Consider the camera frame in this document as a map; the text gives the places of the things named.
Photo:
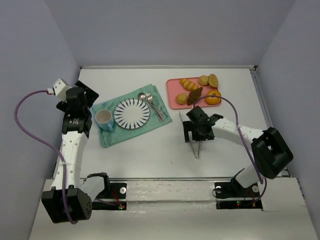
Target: white tabletop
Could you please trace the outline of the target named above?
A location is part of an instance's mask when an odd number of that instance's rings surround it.
[[[212,73],[218,77],[222,96],[235,105],[240,124],[266,129],[249,69],[82,69],[79,80],[99,94],[96,104],[153,84],[158,88],[173,121],[141,136],[103,148],[97,125],[92,119],[89,141],[83,153],[81,177],[100,172],[106,172],[111,178],[232,177],[247,167],[250,160],[244,148],[218,138],[203,142],[200,158],[195,159],[189,144],[184,141],[179,111],[168,105],[168,79]],[[181,113],[185,116],[188,111],[185,109]],[[227,102],[217,107],[206,107],[204,111],[209,116],[216,113],[235,120],[235,114]]]
[[[126,211],[96,210],[89,220],[76,225],[53,224],[40,203],[30,240],[317,239],[295,178],[268,181],[263,211],[217,210],[212,182],[190,182],[172,181],[168,191],[161,187],[164,181],[128,181],[127,199],[151,202],[129,201]],[[47,180],[44,190],[51,183]]]

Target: spoon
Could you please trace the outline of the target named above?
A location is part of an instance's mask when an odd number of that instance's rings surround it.
[[[151,105],[151,107],[154,108],[154,112],[155,112],[156,116],[158,117],[159,121],[162,122],[163,120],[165,120],[165,119],[160,115],[160,113],[158,112],[156,106],[154,106],[153,104],[151,104],[151,103],[148,101],[147,96],[146,96],[143,92],[140,92],[140,93],[137,95],[137,98],[140,99],[140,100],[142,100],[142,101],[147,101],[147,102]]]

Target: coffee cup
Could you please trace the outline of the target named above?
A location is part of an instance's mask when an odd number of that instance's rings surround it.
[[[101,109],[95,114],[95,121],[103,130],[112,132],[114,130],[114,117],[107,109]]]

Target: bread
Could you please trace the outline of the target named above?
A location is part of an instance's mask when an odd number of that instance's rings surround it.
[[[210,74],[208,77],[208,83],[211,87],[217,88],[219,85],[217,76],[214,74]]]
[[[197,88],[189,93],[189,98],[187,101],[188,105],[194,104],[200,97],[203,87]]]
[[[198,82],[200,85],[202,86],[206,86],[208,85],[208,77],[206,75],[202,75],[201,77],[199,77]]]
[[[199,88],[197,84],[193,83],[192,81],[189,81],[186,78],[181,79],[180,83],[183,86],[183,88],[188,91],[193,91]]]
[[[206,94],[206,96],[209,95],[221,96],[221,93],[217,89],[213,89]],[[218,97],[206,97],[204,100],[209,105],[217,105],[221,103],[221,98]]]
[[[183,105],[188,101],[188,96],[185,93],[180,93],[176,96],[175,100],[178,104]]]

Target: white plate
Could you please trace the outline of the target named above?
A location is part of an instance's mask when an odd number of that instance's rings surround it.
[[[146,124],[150,108],[145,101],[128,98],[120,102],[113,112],[114,120],[121,128],[137,129]]]

